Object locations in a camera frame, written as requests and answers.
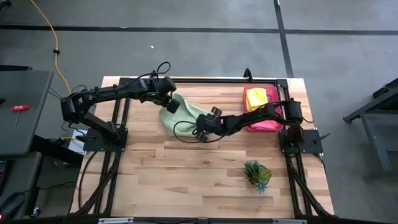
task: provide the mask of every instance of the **red tool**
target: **red tool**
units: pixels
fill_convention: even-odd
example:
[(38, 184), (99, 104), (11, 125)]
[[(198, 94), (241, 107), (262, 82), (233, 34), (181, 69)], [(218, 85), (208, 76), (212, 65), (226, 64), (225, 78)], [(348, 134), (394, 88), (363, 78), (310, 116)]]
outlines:
[(18, 105), (18, 106), (13, 106), (11, 108), (12, 111), (18, 111), (18, 115), (17, 115), (17, 119), (15, 120), (15, 126), (14, 126), (14, 130), (17, 128), (17, 123), (18, 123), (18, 119), (19, 119), (19, 113), (21, 111), (24, 110), (29, 110), (29, 106), (28, 105)]

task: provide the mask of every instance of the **mounting bracket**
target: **mounting bracket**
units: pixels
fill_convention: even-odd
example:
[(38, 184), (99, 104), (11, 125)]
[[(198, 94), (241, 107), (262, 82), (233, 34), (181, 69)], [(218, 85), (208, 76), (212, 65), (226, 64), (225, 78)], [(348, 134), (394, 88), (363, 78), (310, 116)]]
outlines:
[(127, 128), (119, 129), (120, 142), (115, 144), (112, 141), (104, 142), (103, 136), (99, 131), (89, 128), (86, 136), (93, 136), (93, 140), (86, 140), (84, 151), (88, 152), (124, 152), (127, 143), (127, 134), (129, 130)]
[(251, 71), (249, 68), (246, 68), (244, 70), (244, 74), (243, 74), (244, 78), (248, 78), (249, 82), (253, 82), (253, 76), (251, 75)]
[(303, 141), (299, 142), (297, 146), (293, 146), (287, 141), (287, 130), (282, 129), (279, 131), (279, 144), (282, 153), (295, 154), (301, 153), (311, 153), (319, 154), (323, 153), (321, 137), (319, 136), (318, 130), (302, 130)]

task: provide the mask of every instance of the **yellow cable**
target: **yellow cable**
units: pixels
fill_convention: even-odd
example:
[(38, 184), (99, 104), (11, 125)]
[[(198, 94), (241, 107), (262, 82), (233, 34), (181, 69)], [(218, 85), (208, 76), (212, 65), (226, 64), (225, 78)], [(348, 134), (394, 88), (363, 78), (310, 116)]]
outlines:
[[(40, 10), (40, 8), (36, 5), (36, 3), (33, 0), (30, 0), (30, 1), (36, 7), (38, 12), (43, 16), (43, 18), (47, 21), (47, 23), (49, 24), (49, 26), (50, 26), (50, 28), (52, 30), (52, 33), (54, 34), (54, 37), (55, 37), (55, 50), (58, 50), (58, 37), (57, 37), (57, 34), (55, 33), (54, 28), (51, 26), (50, 21), (47, 19), (47, 17), (44, 15), (44, 13)], [(60, 74), (63, 82), (67, 86), (69, 94), (71, 94), (71, 91), (70, 91), (70, 88), (69, 88), (69, 84), (68, 84), (67, 80), (63, 77), (60, 69), (58, 68), (58, 53), (55, 53), (55, 68), (57, 69), (58, 74)]]

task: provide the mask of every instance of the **pink container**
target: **pink container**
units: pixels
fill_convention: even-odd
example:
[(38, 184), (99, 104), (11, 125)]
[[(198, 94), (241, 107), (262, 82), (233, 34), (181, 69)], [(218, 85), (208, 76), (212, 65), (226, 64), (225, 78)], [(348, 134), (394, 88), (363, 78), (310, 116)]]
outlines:
[[(279, 101), (278, 89), (274, 86), (245, 86), (243, 88), (243, 106), (244, 111), (247, 113), (246, 108), (246, 91), (252, 88), (263, 88), (267, 90), (268, 103)], [(276, 108), (276, 113), (281, 114), (280, 108)], [(252, 124), (246, 127), (249, 132), (277, 132), (281, 130), (284, 126), (276, 121), (261, 121), (256, 124)]]

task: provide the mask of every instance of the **yellow cloth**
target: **yellow cloth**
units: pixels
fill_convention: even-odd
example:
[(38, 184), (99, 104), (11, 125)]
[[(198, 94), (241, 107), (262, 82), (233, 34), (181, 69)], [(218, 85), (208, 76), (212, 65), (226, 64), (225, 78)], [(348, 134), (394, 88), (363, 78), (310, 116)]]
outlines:
[(252, 112), (266, 103), (268, 103), (266, 89), (252, 88), (250, 90), (246, 90), (246, 108), (248, 109), (248, 112)]

